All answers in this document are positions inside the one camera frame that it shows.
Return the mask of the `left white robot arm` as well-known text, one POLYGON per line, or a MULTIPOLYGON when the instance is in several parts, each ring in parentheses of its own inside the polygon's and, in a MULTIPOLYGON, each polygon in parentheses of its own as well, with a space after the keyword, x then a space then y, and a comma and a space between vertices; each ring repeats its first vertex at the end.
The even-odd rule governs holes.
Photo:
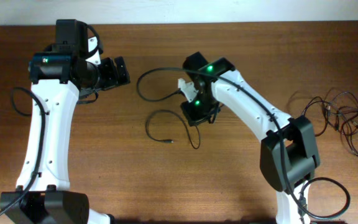
POLYGON ((72 192, 68 148, 73 113, 90 96, 127 85, 124 59, 101 58, 95 29, 76 19, 59 19, 55 42, 29 64, 32 99, 30 133, 16 188, 0 197, 1 213, 14 223, 114 223, 91 209, 85 194, 72 192))

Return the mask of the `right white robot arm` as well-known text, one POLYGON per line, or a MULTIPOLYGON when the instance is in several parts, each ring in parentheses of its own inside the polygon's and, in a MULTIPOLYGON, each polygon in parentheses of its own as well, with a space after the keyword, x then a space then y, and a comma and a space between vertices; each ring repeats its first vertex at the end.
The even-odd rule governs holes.
POLYGON ((308 182, 320 165, 313 125, 304 116, 292 118, 261 97, 225 58, 209 63, 200 52, 186 58, 182 65, 191 82, 183 79, 178 87, 186 97, 181 109, 188 124, 213 123, 224 104, 254 133, 261 143, 260 170, 275 189, 277 223, 310 223, 294 202, 284 182, 287 176, 293 194, 308 201, 308 182))

